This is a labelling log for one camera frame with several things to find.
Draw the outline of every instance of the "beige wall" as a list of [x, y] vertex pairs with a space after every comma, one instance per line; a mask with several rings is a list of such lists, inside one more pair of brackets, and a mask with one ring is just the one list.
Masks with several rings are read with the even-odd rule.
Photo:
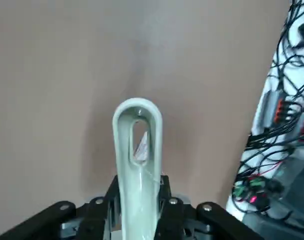
[[174, 192], [225, 203], [285, 0], [0, 0], [0, 233], [116, 173], [126, 98], [164, 118]]

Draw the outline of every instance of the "red led light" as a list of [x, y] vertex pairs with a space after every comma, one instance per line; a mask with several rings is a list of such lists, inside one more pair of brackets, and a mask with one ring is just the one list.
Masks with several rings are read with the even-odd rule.
[[254, 202], [256, 201], [256, 199], [257, 199], [257, 196], [251, 197], [251, 199], [250, 199], [250, 204], [254, 203]]

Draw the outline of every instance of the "screw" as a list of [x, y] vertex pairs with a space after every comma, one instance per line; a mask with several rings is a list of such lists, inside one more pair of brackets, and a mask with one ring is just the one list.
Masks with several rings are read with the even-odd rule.
[[176, 198], [171, 198], [169, 202], [170, 204], [177, 204], [178, 200]]
[[211, 207], [210, 205], [208, 205], [208, 204], [204, 204], [204, 205], [203, 205], [203, 209], [204, 209], [205, 211], [207, 211], [207, 212], [212, 211], [212, 207]]
[[103, 203], [103, 199], [102, 198], [99, 198], [95, 201], [96, 204], [102, 204]]
[[61, 207], [60, 207], [60, 210], [66, 210], [66, 209], [68, 209], [70, 206], [68, 206], [68, 205], [62, 205]]

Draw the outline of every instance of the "red wire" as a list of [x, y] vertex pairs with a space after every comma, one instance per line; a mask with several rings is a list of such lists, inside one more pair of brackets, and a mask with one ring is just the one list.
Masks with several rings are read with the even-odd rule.
[[279, 161], [278, 163], [275, 164], [275, 166], [271, 167], [269, 170], [266, 170], [264, 172], [261, 172], [259, 174], [255, 174], [255, 175], [252, 175], [251, 177], [259, 177], [259, 176], [262, 176], [263, 174], [266, 174], [270, 171], [272, 171], [273, 169], [275, 169], [277, 166], [279, 166], [280, 164], [282, 163], [282, 161]]

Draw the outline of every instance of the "cable bundle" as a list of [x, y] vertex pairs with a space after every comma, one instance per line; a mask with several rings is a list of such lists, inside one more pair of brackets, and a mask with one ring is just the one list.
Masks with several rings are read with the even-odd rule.
[[[282, 100], [282, 102], [279, 103], [274, 119], [274, 122], [277, 124], [273, 125], [269, 129], [265, 129], [261, 134], [251, 134], [248, 137], [245, 151], [258, 151], [240, 163], [239, 171], [235, 178], [235, 184], [232, 188], [232, 202], [234, 206], [243, 213], [265, 213], [268, 208], [257, 209], [255, 211], [241, 209], [237, 205], [237, 202], [241, 202], [243, 200], [240, 198], [239, 194], [236, 194], [239, 191], [238, 188], [245, 185], [247, 181], [261, 178], [265, 173], [278, 167], [285, 159], [293, 154], [295, 147], [304, 146], [304, 132], [301, 132], [300, 136], [280, 140], [282, 135], [293, 131], [301, 114], [304, 112], [304, 106], [297, 102], [299, 98], [304, 101], [304, 84], [297, 87], [293, 80], [286, 74], [287, 67], [300, 68], [304, 70], [304, 55], [298, 53], [298, 50], [304, 47], [304, 44], [300, 42], [297, 45], [293, 45], [289, 39], [290, 28], [293, 23], [303, 15], [304, 2], [302, 0], [293, 0], [283, 26], [280, 39], [277, 43], [276, 53], [267, 78], [277, 80], [277, 90], [283, 91], [287, 96], [289, 94], [284, 89], [284, 83], [289, 83], [289, 85], [295, 89], [296, 93], [292, 95], [291, 100]], [[278, 148], [278, 150], [264, 154], [271, 147], [275, 146], [282, 147], [282, 149]], [[274, 154], [283, 154], [284, 156], [279, 157], [279, 159], [271, 159], [270, 157]], [[262, 155], [263, 157], [256, 166], [249, 166], [247, 164], [251, 159], [259, 155]], [[261, 169], [263, 167], [270, 168], [262, 171]]]

